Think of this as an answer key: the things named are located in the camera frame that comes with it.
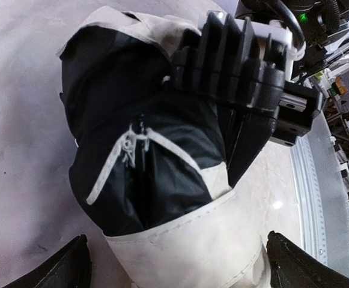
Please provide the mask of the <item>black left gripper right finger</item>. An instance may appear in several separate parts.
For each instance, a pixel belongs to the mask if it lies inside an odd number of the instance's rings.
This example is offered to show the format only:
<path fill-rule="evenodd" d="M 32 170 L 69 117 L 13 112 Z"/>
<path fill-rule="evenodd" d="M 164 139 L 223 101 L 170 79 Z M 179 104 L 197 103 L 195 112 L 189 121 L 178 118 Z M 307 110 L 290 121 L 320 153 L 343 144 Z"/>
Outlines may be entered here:
<path fill-rule="evenodd" d="M 349 278 L 326 267 L 281 233 L 268 234 L 270 285 L 275 288 L 349 288 Z"/>

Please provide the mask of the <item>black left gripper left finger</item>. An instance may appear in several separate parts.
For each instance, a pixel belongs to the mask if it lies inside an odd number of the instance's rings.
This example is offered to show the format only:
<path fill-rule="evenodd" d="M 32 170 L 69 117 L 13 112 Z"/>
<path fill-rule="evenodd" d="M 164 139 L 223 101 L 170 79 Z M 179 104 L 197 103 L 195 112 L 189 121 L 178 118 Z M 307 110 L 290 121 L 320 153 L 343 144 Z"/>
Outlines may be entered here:
<path fill-rule="evenodd" d="M 40 266 L 6 288 L 90 288 L 92 262 L 87 237 L 79 235 Z"/>

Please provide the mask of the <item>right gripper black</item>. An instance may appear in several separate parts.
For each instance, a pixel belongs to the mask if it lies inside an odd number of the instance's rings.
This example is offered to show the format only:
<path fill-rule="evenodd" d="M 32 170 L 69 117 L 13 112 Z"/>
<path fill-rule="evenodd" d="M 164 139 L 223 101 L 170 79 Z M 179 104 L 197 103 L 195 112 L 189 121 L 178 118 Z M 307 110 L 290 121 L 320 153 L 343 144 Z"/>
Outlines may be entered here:
<path fill-rule="evenodd" d="M 236 186 L 268 140 L 290 147 L 310 132 L 322 103 L 323 94 L 315 88 L 285 82 L 277 124 L 275 111 L 219 106 L 217 116 L 225 144 L 229 185 Z"/>

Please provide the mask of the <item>beige folding umbrella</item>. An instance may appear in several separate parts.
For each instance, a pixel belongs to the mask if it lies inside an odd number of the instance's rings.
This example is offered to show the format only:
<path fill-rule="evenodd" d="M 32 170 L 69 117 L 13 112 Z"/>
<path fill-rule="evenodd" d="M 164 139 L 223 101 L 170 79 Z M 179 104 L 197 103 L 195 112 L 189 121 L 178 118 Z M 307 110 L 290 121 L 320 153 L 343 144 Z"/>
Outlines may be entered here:
<path fill-rule="evenodd" d="M 215 104 L 167 86 L 184 32 L 192 22 L 104 6 L 61 48 L 71 189 L 133 287 L 269 287 Z"/>

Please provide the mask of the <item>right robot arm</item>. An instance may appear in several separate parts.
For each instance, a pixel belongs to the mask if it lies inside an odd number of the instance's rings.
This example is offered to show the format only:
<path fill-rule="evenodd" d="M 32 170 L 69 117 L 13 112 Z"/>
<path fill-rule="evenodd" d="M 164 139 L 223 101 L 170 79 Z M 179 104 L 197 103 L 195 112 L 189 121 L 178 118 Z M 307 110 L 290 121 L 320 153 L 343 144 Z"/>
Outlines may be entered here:
<path fill-rule="evenodd" d="M 322 68 L 325 44 L 348 32 L 336 1 L 246 1 L 253 13 L 276 13 L 293 33 L 294 47 L 304 51 L 303 70 Z M 310 131 L 319 115 L 322 95 L 313 88 L 281 80 L 278 63 L 287 49 L 272 36 L 270 27 L 245 19 L 242 26 L 231 15 L 208 14 L 211 29 L 219 32 L 225 46 L 235 44 L 241 57 L 243 74 L 224 86 L 225 95 L 217 105 L 221 131 L 225 139 L 228 180 L 239 181 L 269 140 L 292 146 L 298 137 Z"/>

